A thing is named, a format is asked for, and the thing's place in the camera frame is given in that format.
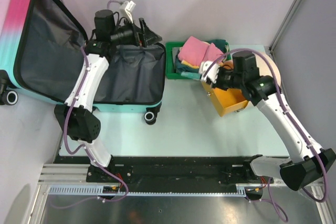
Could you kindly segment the green plastic tray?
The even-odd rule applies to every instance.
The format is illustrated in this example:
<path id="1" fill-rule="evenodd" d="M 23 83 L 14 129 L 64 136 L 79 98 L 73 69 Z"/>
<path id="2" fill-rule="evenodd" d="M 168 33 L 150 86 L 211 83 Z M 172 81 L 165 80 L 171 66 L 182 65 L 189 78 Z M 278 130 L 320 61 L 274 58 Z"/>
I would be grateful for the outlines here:
<path id="1" fill-rule="evenodd" d="M 229 43 L 224 39 L 213 39 L 206 41 L 207 43 L 213 43 L 223 53 L 230 51 Z M 188 80 L 188 78 L 181 76 L 175 70 L 175 59 L 177 56 L 177 50 L 185 44 L 184 41 L 169 41 L 165 44 L 166 52 L 166 65 L 165 75 L 170 80 Z"/>

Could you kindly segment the teal tube bottle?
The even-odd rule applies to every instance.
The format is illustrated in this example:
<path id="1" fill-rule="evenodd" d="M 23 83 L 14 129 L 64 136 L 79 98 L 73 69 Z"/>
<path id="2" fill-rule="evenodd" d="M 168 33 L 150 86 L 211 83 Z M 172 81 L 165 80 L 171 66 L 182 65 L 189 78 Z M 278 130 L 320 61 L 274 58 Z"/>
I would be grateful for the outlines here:
<path id="1" fill-rule="evenodd" d="M 199 74 L 199 73 L 183 71 L 183 72 L 181 72 L 181 76 L 185 77 L 185 78 L 188 78 L 188 79 L 200 81 L 202 75 Z"/>

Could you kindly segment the yellow towel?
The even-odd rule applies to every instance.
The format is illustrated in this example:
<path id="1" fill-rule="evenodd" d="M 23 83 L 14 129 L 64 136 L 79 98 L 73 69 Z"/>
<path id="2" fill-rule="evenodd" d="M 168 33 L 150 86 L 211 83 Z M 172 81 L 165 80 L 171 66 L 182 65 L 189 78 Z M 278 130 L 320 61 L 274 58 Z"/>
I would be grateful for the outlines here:
<path id="1" fill-rule="evenodd" d="M 187 61 L 185 61 L 185 60 L 182 60 L 182 61 L 181 61 L 181 64 L 183 64 L 183 65 L 185 65 L 185 66 L 188 66 L 188 67 L 190 67 L 190 68 L 193 68 L 193 69 L 198 69 L 198 68 L 199 68 L 199 66 L 192 65 L 192 64 L 190 64 L 189 62 L 187 62 Z"/>

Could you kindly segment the pink cloth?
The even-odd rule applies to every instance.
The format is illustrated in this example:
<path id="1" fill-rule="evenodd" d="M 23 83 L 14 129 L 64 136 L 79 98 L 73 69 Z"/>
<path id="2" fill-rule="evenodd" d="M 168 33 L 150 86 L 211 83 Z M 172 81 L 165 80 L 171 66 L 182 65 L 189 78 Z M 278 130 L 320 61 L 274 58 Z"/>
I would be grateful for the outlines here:
<path id="1" fill-rule="evenodd" d="M 190 36 L 180 47 L 177 57 L 180 62 L 185 60 L 192 65 L 200 66 L 202 61 L 214 61 L 223 54 L 213 43 L 209 44 Z"/>

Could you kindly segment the pink and teal kids suitcase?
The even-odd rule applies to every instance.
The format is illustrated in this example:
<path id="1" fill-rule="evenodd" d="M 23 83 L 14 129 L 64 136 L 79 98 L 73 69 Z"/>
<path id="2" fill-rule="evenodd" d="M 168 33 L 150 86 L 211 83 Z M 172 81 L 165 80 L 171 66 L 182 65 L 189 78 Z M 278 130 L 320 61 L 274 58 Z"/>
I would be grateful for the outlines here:
<path id="1" fill-rule="evenodd" d="M 64 104 L 83 66 L 90 39 L 61 0 L 9 0 L 1 31 L 1 105 L 18 93 Z M 165 84 L 165 47 L 117 47 L 94 98 L 93 110 L 142 113 L 154 124 Z"/>

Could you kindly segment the dark green shorts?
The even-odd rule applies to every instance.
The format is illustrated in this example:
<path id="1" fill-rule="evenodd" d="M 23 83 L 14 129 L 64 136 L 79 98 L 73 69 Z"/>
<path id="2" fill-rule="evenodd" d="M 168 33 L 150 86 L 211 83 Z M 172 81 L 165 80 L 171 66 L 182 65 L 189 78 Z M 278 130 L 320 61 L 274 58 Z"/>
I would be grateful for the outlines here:
<path id="1" fill-rule="evenodd" d="M 178 57 L 176 56 L 176 59 L 175 59 L 175 70 L 178 73 L 181 73 L 183 71 L 198 73 L 199 68 L 198 69 L 193 69 L 193 68 L 190 68 L 188 66 L 185 66 L 185 65 L 181 64 L 181 62 L 179 61 Z"/>

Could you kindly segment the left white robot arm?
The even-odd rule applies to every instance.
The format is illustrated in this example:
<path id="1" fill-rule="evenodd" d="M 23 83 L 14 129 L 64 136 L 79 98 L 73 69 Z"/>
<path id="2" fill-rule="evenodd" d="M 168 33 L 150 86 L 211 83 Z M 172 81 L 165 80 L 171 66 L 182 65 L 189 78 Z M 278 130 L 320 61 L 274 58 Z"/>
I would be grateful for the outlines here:
<path id="1" fill-rule="evenodd" d="M 56 105 L 54 113 L 63 127 L 62 138 L 68 154 L 74 155 L 83 148 L 92 165 L 99 167 L 98 176 L 110 182 L 115 178 L 116 169 L 109 165 L 112 156 L 99 140 L 101 122 L 93 114 L 98 87 L 117 47 L 148 47 L 160 42 L 162 37 L 149 28 L 142 17 L 136 25 L 128 15 L 121 25 L 109 9 L 97 11 L 94 24 L 90 39 L 80 48 L 83 66 L 76 84 L 64 104 Z"/>

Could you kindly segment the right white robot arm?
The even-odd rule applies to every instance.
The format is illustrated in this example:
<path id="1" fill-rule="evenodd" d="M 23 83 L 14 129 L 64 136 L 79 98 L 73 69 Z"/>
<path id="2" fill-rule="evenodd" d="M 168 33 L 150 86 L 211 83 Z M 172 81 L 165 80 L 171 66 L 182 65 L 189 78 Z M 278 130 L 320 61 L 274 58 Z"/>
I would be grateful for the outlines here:
<path id="1" fill-rule="evenodd" d="M 257 67 L 256 55 L 252 49 L 239 48 L 230 52 L 233 68 L 219 65 L 225 58 L 220 56 L 202 71 L 202 80 L 221 90 L 238 89 L 272 124 L 284 143 L 288 158 L 258 156 L 242 169 L 243 179 L 254 183 L 261 176 L 282 179 L 294 191 L 323 178 L 335 162 L 333 149 L 323 148 L 302 126 L 280 91 L 271 64 L 270 75 L 262 76 Z"/>

